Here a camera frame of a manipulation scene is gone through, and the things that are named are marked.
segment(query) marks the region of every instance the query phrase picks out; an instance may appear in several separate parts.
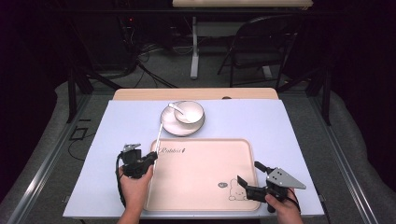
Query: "wooden table edge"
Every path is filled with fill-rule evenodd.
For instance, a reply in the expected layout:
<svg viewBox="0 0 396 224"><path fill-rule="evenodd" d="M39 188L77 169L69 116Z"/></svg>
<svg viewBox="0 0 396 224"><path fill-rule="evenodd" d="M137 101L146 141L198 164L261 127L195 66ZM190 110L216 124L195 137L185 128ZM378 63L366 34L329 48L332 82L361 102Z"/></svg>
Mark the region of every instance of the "wooden table edge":
<svg viewBox="0 0 396 224"><path fill-rule="evenodd" d="M273 88L119 89L113 100L279 99Z"/></svg>

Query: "spoon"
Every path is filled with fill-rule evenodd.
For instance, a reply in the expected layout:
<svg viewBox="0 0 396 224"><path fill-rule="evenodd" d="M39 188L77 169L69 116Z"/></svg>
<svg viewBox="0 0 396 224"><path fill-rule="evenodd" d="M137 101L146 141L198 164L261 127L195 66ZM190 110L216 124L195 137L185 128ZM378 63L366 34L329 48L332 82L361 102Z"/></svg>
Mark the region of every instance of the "spoon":
<svg viewBox="0 0 396 224"><path fill-rule="evenodd" d="M168 106L171 107L171 108L174 108L175 110L177 110L178 112L180 112L183 115L185 121L182 121L182 122L186 122L187 121L187 123L194 123L196 121L195 117L193 116L193 114L186 113L186 111L184 111L183 109L181 109L177 105L174 105L174 104L170 103Z"/></svg>
<svg viewBox="0 0 396 224"><path fill-rule="evenodd" d="M186 112L184 112L184 110L182 110L182 109L181 109L180 107L178 107L177 105L174 105L174 104L170 103L168 106L174 108L175 110L177 110L178 112L180 112L182 115L186 116Z"/></svg>

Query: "bowl and plate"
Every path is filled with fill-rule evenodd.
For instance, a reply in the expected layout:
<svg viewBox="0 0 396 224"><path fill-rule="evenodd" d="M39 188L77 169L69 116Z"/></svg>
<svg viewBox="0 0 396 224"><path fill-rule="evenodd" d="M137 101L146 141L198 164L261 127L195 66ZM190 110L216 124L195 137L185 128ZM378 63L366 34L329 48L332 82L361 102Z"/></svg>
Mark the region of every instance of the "bowl and plate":
<svg viewBox="0 0 396 224"><path fill-rule="evenodd" d="M201 105L194 101L177 101L173 105L182 109L180 113L167 106L161 113L163 128L176 136L188 136L197 132L205 122L205 112Z"/></svg>

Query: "black backdrop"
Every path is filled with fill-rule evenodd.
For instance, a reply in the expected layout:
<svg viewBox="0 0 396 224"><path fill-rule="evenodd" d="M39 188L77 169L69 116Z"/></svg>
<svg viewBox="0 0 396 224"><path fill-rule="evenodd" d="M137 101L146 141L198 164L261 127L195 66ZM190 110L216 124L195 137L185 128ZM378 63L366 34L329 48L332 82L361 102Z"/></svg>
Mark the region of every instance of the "black backdrop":
<svg viewBox="0 0 396 224"><path fill-rule="evenodd" d="M48 27L21 1L0 2L0 200L20 175L66 81Z"/></svg>
<svg viewBox="0 0 396 224"><path fill-rule="evenodd" d="M369 162L396 191L396 3L377 2L355 29L333 71L367 146Z"/></svg>

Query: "table leg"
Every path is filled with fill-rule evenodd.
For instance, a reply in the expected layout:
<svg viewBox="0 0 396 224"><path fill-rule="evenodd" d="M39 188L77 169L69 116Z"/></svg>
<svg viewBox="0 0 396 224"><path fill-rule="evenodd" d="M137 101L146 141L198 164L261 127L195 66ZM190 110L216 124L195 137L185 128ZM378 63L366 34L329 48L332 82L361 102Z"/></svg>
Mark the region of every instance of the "table leg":
<svg viewBox="0 0 396 224"><path fill-rule="evenodd" d="M191 79L198 78L198 36L197 36L197 19L192 17L192 62L191 62Z"/></svg>

